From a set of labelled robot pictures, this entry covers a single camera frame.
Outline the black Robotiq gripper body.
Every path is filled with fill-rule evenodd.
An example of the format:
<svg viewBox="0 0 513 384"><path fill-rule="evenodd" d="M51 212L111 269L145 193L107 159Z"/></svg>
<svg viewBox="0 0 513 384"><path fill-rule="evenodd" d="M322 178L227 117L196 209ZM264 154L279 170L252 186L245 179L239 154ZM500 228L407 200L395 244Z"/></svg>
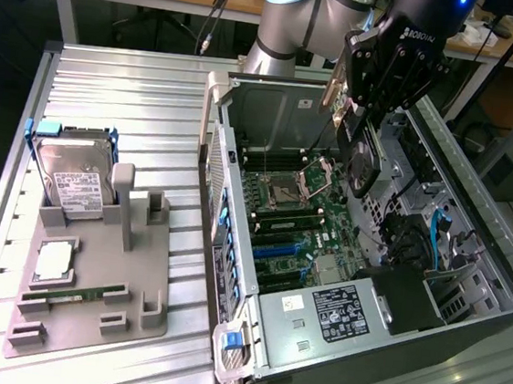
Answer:
<svg viewBox="0 0 513 384"><path fill-rule="evenodd" d="M476 0L390 0L378 20L377 49L389 56L402 45L441 55L475 5Z"/></svg>

